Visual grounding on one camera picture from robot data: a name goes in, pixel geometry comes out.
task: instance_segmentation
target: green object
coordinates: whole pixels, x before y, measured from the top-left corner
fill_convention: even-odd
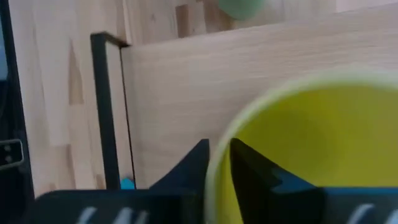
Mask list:
[[[254,16],[264,4],[264,0],[218,0],[218,7],[237,20]]]

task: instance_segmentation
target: black object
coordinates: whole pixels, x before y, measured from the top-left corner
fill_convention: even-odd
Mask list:
[[[34,191],[7,0],[0,1],[0,18],[8,71],[0,81],[0,223],[14,223],[34,202]]]
[[[40,197],[26,223],[201,223],[197,196],[183,190],[72,190]]]
[[[109,85],[106,43],[110,43],[117,46],[119,48],[119,53],[120,49],[128,47],[129,45],[107,32],[91,34],[90,39],[91,39],[91,52],[93,54],[95,92],[97,98],[99,131],[101,134],[101,146],[102,146],[102,155],[104,160],[106,189],[118,190],[120,189],[120,176],[119,176],[119,166],[118,166],[118,155],[116,151],[116,138],[113,126],[111,87]],[[123,78],[124,101],[126,103],[126,91],[124,87],[123,70],[122,70],[122,78]],[[130,130],[128,120],[127,120],[127,130],[128,131]],[[131,154],[133,180],[135,181],[136,178],[134,173],[134,161],[132,157],[133,155]]]
[[[19,166],[23,161],[24,153],[19,139],[0,141],[0,170]]]
[[[239,139],[230,142],[233,185],[245,224],[398,223],[397,188],[319,188]]]
[[[202,139],[148,190],[70,190],[45,194],[36,201],[25,222],[203,223],[209,153],[209,142]]]
[[[319,223],[321,190],[277,194],[273,189],[284,182],[274,171],[286,171],[239,139],[232,139],[230,147],[232,180],[244,223]]]

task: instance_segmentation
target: black bracket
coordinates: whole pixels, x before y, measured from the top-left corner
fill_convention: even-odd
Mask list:
[[[120,176],[119,176],[119,166],[118,166],[118,154],[116,150],[116,137],[113,126],[111,87],[109,85],[109,71],[108,71],[108,59],[106,56],[106,43],[113,44],[119,48],[119,54],[121,60],[120,66],[122,68],[121,71],[123,79],[124,103],[126,105],[127,118],[128,116],[127,116],[126,88],[124,86],[123,58],[121,55],[121,49],[128,47],[129,44],[107,32],[91,34],[90,40],[91,40],[91,52],[93,54],[95,92],[97,98],[99,131],[101,134],[101,146],[102,146],[102,155],[104,160],[106,188],[108,190],[118,190],[120,189]],[[133,179],[135,181],[134,163],[131,151],[131,135],[130,135],[128,119],[127,119],[127,129],[128,129],[129,144],[130,144],[132,173],[133,173]]]
[[[5,115],[5,117],[3,118],[7,120],[5,121],[0,118],[0,126],[2,126],[0,127],[0,132],[1,128],[6,127],[7,134],[5,136],[2,136],[2,140],[15,139],[15,141],[18,142],[13,147],[17,148],[18,156],[23,157],[23,159],[21,159],[21,163],[19,164],[19,172],[22,174],[24,184],[23,186],[20,186],[20,188],[23,189],[21,192],[24,193],[24,195],[23,196],[21,195],[21,197],[25,198],[24,200],[26,202],[26,205],[28,206],[32,204],[34,201],[34,188],[32,181],[32,172],[30,168],[29,147],[28,147],[27,134],[25,128],[24,108],[22,106],[22,94],[21,94],[21,86],[19,83],[17,57],[14,46],[14,34],[12,32],[11,13],[9,8],[10,1],[11,0],[0,1],[0,15],[1,15],[0,20],[1,20],[1,31],[2,31],[1,35],[3,36],[4,39],[4,51],[6,54],[5,56],[7,60],[7,70],[8,70],[7,81],[4,83],[5,85],[7,85],[8,88],[7,97],[6,97],[7,103],[6,103],[6,111],[3,111],[3,115]]]

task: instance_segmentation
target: blue object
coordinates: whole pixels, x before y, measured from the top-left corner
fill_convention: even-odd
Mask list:
[[[134,184],[134,181],[125,178],[120,181],[120,188],[122,188],[122,190],[134,190],[136,188],[136,185]]]

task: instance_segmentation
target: wood grain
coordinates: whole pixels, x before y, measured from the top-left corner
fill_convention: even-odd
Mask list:
[[[35,196],[103,189],[90,34],[105,30],[130,38],[123,29],[125,0],[9,4]]]
[[[127,127],[126,104],[124,101],[123,75],[119,48],[106,44],[109,85],[111,87],[114,135],[118,155],[120,178],[133,177],[130,152],[129,129]]]
[[[236,21],[218,8],[218,0],[125,1],[133,45],[152,44],[198,34],[299,19],[314,19],[336,12],[398,2],[398,0],[264,0],[264,4],[254,17],[246,21]]]
[[[153,184],[202,138],[213,149],[246,104],[288,79],[332,68],[397,70],[397,11],[391,4],[133,47],[125,74],[144,179],[137,184]]]

